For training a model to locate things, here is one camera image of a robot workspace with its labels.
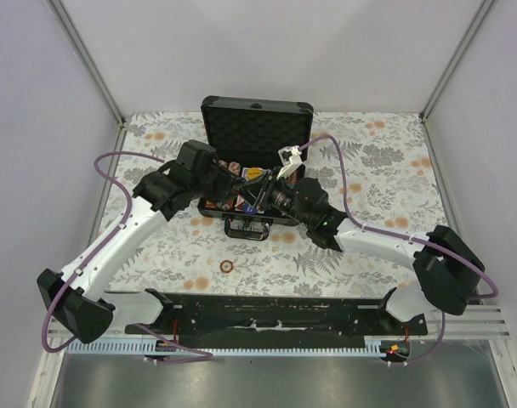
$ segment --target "gray leaf pattern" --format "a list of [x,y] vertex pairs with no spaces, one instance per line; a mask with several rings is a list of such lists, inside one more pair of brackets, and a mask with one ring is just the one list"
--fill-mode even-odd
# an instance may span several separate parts
[[[188,139],[207,141],[200,113],[139,112],[127,125],[124,150],[163,160],[176,157]],[[404,230],[432,230],[445,217],[423,132],[414,114],[316,113],[312,138],[330,133],[340,143],[348,179],[348,203],[369,223]],[[328,140],[309,149],[307,175],[319,179],[329,201],[343,208],[338,155]],[[132,189],[156,168],[123,156],[116,177]],[[100,231],[125,206],[111,189]],[[226,274],[220,264],[230,260]],[[152,234],[110,284],[114,291],[199,292],[259,296],[369,298],[414,280],[410,270],[359,253],[322,250],[302,226],[273,225],[266,241],[224,234],[222,222],[203,218],[193,202]]]

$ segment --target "metal corner post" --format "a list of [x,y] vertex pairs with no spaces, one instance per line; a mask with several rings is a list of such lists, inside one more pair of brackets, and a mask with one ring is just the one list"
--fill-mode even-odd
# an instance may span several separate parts
[[[127,130],[124,126],[119,126],[119,130],[116,136],[115,146],[113,147],[113,151],[122,150],[124,145],[124,140],[126,138]],[[115,176],[116,167],[119,164],[120,156],[113,156],[110,159],[109,167],[105,171],[109,176]],[[87,246],[93,243],[93,241],[98,236],[99,227],[102,222],[102,217],[105,210],[105,205],[107,204],[107,199],[109,198],[109,193],[111,191],[111,181],[104,180],[104,186],[102,187],[102,192],[99,197],[98,208],[96,209],[96,214],[94,215],[94,221],[92,224],[92,229],[90,230],[90,236],[88,237]]]
[[90,75],[90,79],[98,89],[111,115],[119,125],[123,125],[124,114],[122,113],[121,108],[118,106],[117,102],[113,98],[111,91],[107,87],[104,78],[99,72],[98,66],[96,65],[94,59],[92,58],[92,55],[88,51],[88,48],[85,45],[81,37],[81,34],[79,34],[79,31],[75,23],[73,22],[73,19],[70,17],[70,14],[68,13],[68,10],[65,7],[64,3],[62,2],[62,0],[47,0],[47,3],[53,10],[54,15],[58,19],[65,34],[68,36],[71,46],[76,51],[77,56],[79,57],[88,74]]
[[461,234],[459,223],[457,221],[457,212],[455,211],[455,207],[451,199],[452,195],[442,174],[435,147],[430,140],[430,133],[426,122],[423,123],[423,136],[425,139],[425,144],[427,145],[427,150],[429,151],[430,161],[435,173],[436,183],[438,184],[438,193],[440,195],[442,205],[444,206],[444,212],[446,213],[447,224],[453,228],[455,232]]
[[440,76],[440,79],[436,83],[436,86],[434,90],[432,91],[432,94],[429,96],[429,100],[427,100],[427,103],[425,104],[423,111],[421,112],[421,118],[423,122],[426,122],[429,119],[430,113],[435,108],[436,103],[438,102],[438,99],[444,92],[444,89],[446,88],[447,84],[449,83],[450,79],[452,79],[453,73],[463,60],[464,55],[469,50],[469,45],[474,40],[477,32],[482,27],[484,21],[486,20],[486,17],[489,15],[489,13],[492,11],[494,5],[497,3],[497,0],[482,0],[480,3],[480,6],[474,13],[474,16],[472,17],[472,20],[469,23],[469,26],[467,27],[466,31],[463,34],[463,37],[459,41],[459,44],[455,48],[455,51],[453,52],[452,57],[450,58],[449,62],[447,63],[446,68],[442,72],[442,75]]

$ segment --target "black mounting plate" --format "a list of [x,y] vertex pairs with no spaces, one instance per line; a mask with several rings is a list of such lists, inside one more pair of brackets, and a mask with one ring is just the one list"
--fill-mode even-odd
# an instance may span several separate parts
[[[378,322],[381,299],[178,293],[163,296],[172,303],[164,307],[150,328],[159,334],[173,335],[177,319],[179,341],[193,348],[359,348],[364,346],[364,336],[404,336],[405,327],[411,336],[428,334],[422,314],[386,332]],[[275,326],[285,330],[264,330]],[[126,333],[143,332],[127,326]]]

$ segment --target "gray floor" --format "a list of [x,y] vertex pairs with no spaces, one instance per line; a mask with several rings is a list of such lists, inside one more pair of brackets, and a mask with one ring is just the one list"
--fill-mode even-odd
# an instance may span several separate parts
[[[414,344],[413,352],[421,352]],[[431,361],[386,368],[347,358],[230,358],[153,366],[67,355],[52,408],[507,407],[486,343],[444,344]]]

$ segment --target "white bracket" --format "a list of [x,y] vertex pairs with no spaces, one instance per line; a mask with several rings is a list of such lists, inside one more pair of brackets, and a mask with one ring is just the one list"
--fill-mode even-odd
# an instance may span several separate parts
[[[186,351],[158,350],[157,340],[149,336],[99,338],[93,343],[82,344],[78,340],[68,346],[68,354],[147,354],[192,355]],[[363,348],[200,348],[215,357],[384,357],[380,340],[365,340]]]
[[290,176],[302,164],[302,159],[300,158],[302,152],[298,146],[284,147],[283,149],[279,149],[277,154],[283,164],[283,168],[279,174],[277,174],[278,180]]

